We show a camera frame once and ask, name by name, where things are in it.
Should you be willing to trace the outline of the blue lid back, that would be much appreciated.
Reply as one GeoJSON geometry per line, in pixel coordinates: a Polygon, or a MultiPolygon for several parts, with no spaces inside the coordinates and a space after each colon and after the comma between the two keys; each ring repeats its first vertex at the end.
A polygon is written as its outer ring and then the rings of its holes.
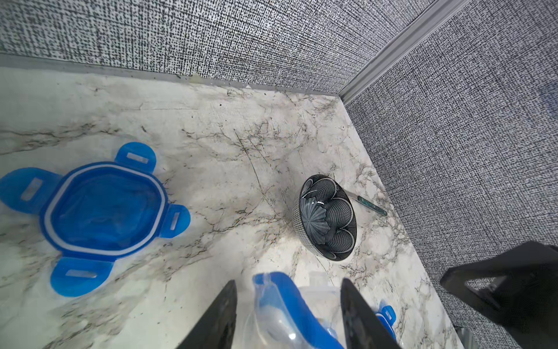
{"type": "Polygon", "coordinates": [[[90,293],[110,276],[116,260],[155,238],[187,230],[188,209],[169,202],[154,176],[154,150],[139,142],[123,145],[113,161],[78,167],[62,176],[36,167],[1,179],[1,201],[39,216],[42,234],[62,254],[50,277],[59,295],[90,293]]]}

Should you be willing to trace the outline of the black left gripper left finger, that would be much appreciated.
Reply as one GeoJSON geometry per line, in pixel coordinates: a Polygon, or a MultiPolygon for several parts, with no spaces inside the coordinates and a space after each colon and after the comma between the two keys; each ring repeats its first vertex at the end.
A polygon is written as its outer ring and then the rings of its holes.
{"type": "Polygon", "coordinates": [[[231,349],[237,304],[237,286],[229,280],[177,349],[231,349]]]}

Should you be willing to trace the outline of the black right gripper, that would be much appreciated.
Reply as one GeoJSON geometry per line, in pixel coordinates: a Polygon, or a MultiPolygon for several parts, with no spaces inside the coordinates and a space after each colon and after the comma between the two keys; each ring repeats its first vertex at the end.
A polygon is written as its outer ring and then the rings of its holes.
{"type": "Polygon", "coordinates": [[[527,241],[450,268],[441,286],[503,327],[522,348],[557,347],[557,247],[527,241]]]}

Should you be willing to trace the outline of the green handled utensil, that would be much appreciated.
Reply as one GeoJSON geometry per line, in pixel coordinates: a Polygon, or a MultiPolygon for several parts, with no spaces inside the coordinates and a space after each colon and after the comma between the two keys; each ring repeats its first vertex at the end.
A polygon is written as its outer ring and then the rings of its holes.
{"type": "Polygon", "coordinates": [[[377,214],[381,215],[382,217],[387,216],[387,211],[386,210],[384,210],[384,209],[380,208],[379,206],[373,204],[368,199],[366,199],[366,198],[364,198],[364,197],[362,197],[362,196],[360,196],[356,193],[350,192],[348,190],[345,190],[345,193],[347,194],[347,196],[350,197],[350,199],[355,200],[359,204],[365,206],[367,209],[370,209],[370,210],[376,212],[377,214]]]}

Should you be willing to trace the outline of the clear plastic container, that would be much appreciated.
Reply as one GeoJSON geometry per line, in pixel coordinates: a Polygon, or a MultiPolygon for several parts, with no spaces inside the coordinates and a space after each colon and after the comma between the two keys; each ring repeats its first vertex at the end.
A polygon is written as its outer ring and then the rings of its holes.
{"type": "Polygon", "coordinates": [[[285,273],[253,276],[240,296],[234,348],[399,348],[392,306],[370,307],[348,280],[311,273],[299,286],[285,273]]]}

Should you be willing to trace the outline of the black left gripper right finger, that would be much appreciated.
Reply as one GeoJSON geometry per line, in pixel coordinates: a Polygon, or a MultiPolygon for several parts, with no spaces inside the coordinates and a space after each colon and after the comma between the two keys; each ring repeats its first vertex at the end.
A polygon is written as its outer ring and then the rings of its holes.
{"type": "Polygon", "coordinates": [[[341,283],[340,300],[347,348],[400,348],[347,278],[341,283]]]}

